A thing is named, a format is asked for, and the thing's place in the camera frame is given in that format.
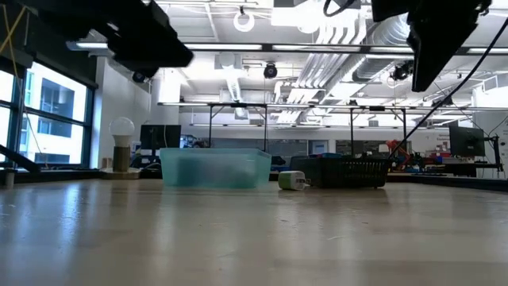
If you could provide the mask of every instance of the red object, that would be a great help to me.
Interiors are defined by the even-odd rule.
[[[390,151],[393,151],[395,148],[397,148],[397,145],[398,143],[400,143],[400,141],[397,141],[397,140],[389,140],[387,141],[387,146],[388,148],[390,149]],[[404,166],[406,166],[406,163],[407,161],[410,160],[411,156],[410,154],[403,148],[403,147],[400,147],[397,152],[401,153],[406,159],[404,160],[404,162],[402,162],[402,164],[399,164],[397,166],[397,170],[402,170],[402,168]]]

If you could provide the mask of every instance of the black plastic basket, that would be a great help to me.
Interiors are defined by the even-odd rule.
[[[390,161],[386,159],[291,158],[291,170],[305,173],[316,187],[382,187]]]

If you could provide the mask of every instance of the teal plastic container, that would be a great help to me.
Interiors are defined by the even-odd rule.
[[[254,188],[268,184],[271,167],[258,149],[165,148],[160,161],[168,187]]]

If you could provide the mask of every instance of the lamp base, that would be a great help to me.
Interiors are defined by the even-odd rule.
[[[104,180],[138,180],[141,170],[138,168],[129,168],[127,172],[115,172],[112,168],[101,169]]]
[[[113,171],[127,172],[130,164],[130,147],[117,147],[113,149]]]

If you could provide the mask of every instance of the computer monitor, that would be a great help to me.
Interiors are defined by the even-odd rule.
[[[161,148],[179,148],[182,126],[142,125],[141,148],[158,150]]]
[[[450,126],[449,130],[452,155],[462,157],[485,156],[485,139],[481,129]]]

